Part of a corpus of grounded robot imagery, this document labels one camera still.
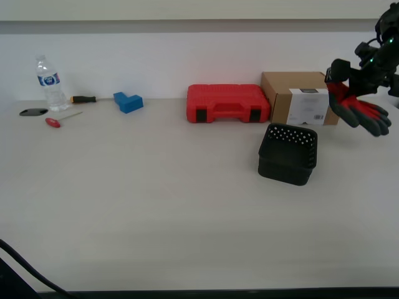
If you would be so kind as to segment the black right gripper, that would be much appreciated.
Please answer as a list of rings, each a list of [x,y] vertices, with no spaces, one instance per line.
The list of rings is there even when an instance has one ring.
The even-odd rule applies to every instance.
[[[325,83],[349,81],[348,96],[376,94],[378,87],[389,87],[388,94],[398,97],[398,39],[387,39],[379,48],[361,42],[355,49],[361,59],[360,70],[347,60],[335,59],[327,69]]]

